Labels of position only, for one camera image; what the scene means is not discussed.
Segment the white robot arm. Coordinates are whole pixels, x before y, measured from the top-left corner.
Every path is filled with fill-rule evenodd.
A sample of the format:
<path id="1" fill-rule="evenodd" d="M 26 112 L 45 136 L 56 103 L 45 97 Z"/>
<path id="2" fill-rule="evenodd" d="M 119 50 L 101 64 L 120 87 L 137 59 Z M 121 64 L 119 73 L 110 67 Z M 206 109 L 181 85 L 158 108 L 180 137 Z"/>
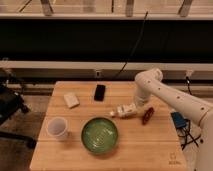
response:
<path id="1" fill-rule="evenodd" d="M 162 83 L 163 73 L 158 68 L 135 76 L 134 103 L 142 107 L 151 95 L 180 112 L 201 128 L 195 171 L 213 171 L 213 103 L 179 91 Z"/>

